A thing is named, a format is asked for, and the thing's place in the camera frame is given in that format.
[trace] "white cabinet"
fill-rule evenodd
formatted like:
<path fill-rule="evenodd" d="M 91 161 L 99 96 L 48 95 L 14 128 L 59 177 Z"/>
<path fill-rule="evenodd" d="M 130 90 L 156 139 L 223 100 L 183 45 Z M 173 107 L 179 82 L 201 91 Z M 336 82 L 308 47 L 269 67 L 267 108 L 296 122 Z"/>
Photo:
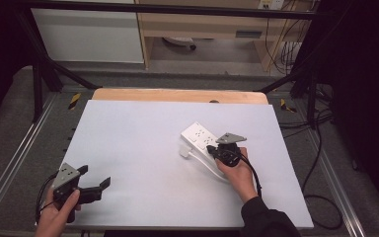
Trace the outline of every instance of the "white cabinet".
<path fill-rule="evenodd" d="M 89 1 L 134 3 L 133 0 Z M 53 60 L 143 63 L 135 13 L 32 11 Z"/>

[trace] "white object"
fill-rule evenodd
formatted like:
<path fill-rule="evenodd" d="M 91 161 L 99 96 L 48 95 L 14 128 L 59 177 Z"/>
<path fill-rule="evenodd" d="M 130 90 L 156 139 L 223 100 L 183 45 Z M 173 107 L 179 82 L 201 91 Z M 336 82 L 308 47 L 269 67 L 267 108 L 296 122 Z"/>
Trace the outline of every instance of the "white object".
<path fill-rule="evenodd" d="M 261 0 L 258 9 L 281 10 L 284 0 Z"/>
<path fill-rule="evenodd" d="M 191 50 L 196 49 L 196 45 L 192 38 L 163 38 L 164 40 L 180 46 L 189 46 Z"/>
<path fill-rule="evenodd" d="M 135 13 L 32 10 L 48 54 L 54 60 L 143 63 Z"/>
<path fill-rule="evenodd" d="M 185 146 L 185 145 L 181 145 L 180 147 L 180 155 L 185 157 L 185 158 L 188 158 L 189 156 L 192 157 L 192 158 L 195 158 L 197 161 L 201 162 L 201 164 L 203 164 L 209 171 L 211 171 L 211 173 L 213 173 L 213 175 L 215 175 L 218 179 L 222 180 L 222 181 L 225 181 L 225 182 L 228 182 L 228 180 L 226 180 L 224 177 L 222 177 L 221 175 L 217 174 L 216 171 L 214 171 L 213 169 L 210 168 L 209 165 L 207 165 L 207 163 L 205 163 L 205 161 L 203 161 L 201 158 L 197 157 L 196 155 L 194 155 L 192 153 L 192 149 L 188 146 Z"/>
<path fill-rule="evenodd" d="M 181 137 L 192 149 L 195 149 L 211 167 L 214 167 L 219 173 L 222 173 L 217 169 L 213 156 L 210 155 L 207 150 L 207 145 L 215 147 L 218 145 L 216 142 L 217 137 L 213 133 L 196 121 L 181 133 Z"/>
<path fill-rule="evenodd" d="M 89 101 L 63 162 L 89 166 L 80 187 L 110 176 L 102 200 L 82 206 L 75 228 L 239 228 L 242 202 L 230 184 L 183 159 L 179 133 L 195 120 L 215 134 L 243 134 L 269 208 L 313 227 L 272 106 Z"/>

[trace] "finger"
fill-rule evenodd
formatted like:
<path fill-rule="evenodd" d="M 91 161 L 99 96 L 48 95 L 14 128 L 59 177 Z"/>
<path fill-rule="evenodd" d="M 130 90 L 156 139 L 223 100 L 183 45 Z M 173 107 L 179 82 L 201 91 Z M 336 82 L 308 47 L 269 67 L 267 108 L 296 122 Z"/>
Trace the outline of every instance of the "finger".
<path fill-rule="evenodd" d="M 59 214 L 64 218 L 69 216 L 70 211 L 76 206 L 78 203 L 80 192 L 79 190 L 75 190 L 66 200 L 64 205 L 61 207 Z"/>
<path fill-rule="evenodd" d="M 49 188 L 47 195 L 45 196 L 45 204 L 49 204 L 53 201 L 53 188 Z"/>
<path fill-rule="evenodd" d="M 240 147 L 242 155 L 248 159 L 248 149 L 246 147 Z"/>
<path fill-rule="evenodd" d="M 214 159 L 214 160 L 215 160 L 215 162 L 216 162 L 217 168 L 218 168 L 219 170 L 223 171 L 222 168 L 225 167 L 226 165 L 223 164 L 223 162 L 221 162 L 221 160 L 219 160 L 219 159 Z"/>

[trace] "black sleeve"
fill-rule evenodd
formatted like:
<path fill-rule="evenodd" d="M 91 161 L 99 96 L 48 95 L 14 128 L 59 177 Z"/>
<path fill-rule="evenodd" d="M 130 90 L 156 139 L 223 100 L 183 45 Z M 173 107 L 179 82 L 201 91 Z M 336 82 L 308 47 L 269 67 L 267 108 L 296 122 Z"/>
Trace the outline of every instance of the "black sleeve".
<path fill-rule="evenodd" d="M 284 212 L 268 209 L 260 197 L 254 197 L 244 204 L 242 218 L 245 222 L 243 237 L 300 236 Z"/>

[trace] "black pole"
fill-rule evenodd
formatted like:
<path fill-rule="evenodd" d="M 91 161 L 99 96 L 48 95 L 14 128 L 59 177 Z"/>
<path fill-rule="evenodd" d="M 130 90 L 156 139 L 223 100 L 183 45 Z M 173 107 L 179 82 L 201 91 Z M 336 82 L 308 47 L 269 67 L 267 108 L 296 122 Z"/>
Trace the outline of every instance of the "black pole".
<path fill-rule="evenodd" d="M 63 88 L 63 85 L 54 70 L 49 67 L 48 63 L 46 63 L 45 56 L 47 55 L 47 52 L 27 20 L 24 10 L 24 8 L 14 8 L 13 14 L 19 26 L 25 33 L 26 40 L 28 41 L 26 42 L 27 48 L 33 52 L 33 57 L 40 66 L 40 75 L 47 84 L 48 89 L 50 91 L 60 91 L 61 88 Z"/>
<path fill-rule="evenodd" d="M 267 94 L 267 93 L 273 91 L 274 89 L 284 85 L 287 82 L 297 80 L 300 75 L 303 75 L 303 72 L 304 72 L 304 70 L 300 68 L 299 70 L 292 72 L 291 74 L 286 75 L 285 77 L 283 77 L 281 79 L 278 79 L 277 81 L 263 87 L 262 89 L 255 90 L 254 92 L 262 92 L 264 94 Z"/>
<path fill-rule="evenodd" d="M 319 20 L 319 19 L 332 18 L 334 16 L 332 13 L 273 11 L 273 10 L 244 9 L 244 8 L 151 5 L 151 4 L 96 3 L 96 2 L 72 2 L 72 1 L 48 1 L 48 0 L 18 0 L 16 1 L 16 3 L 24 7 L 39 8 L 39 9 L 186 14 L 186 15 L 250 17 L 250 18 L 269 18 L 269 19 Z"/>
<path fill-rule="evenodd" d="M 60 64 L 58 64 L 57 62 L 55 62 L 53 59 L 51 59 L 50 57 L 47 57 L 47 61 L 53 66 L 54 69 L 56 69 L 58 72 L 64 74 L 65 76 L 69 77 L 70 79 L 72 79 L 73 81 L 81 84 L 82 86 L 88 88 L 88 89 L 98 89 L 98 88 L 102 88 L 102 86 L 97 86 L 97 85 L 94 85 L 92 84 L 91 82 L 83 79 L 82 77 L 76 75 L 75 73 L 69 71 L 68 69 L 66 69 L 65 67 L 61 66 Z"/>

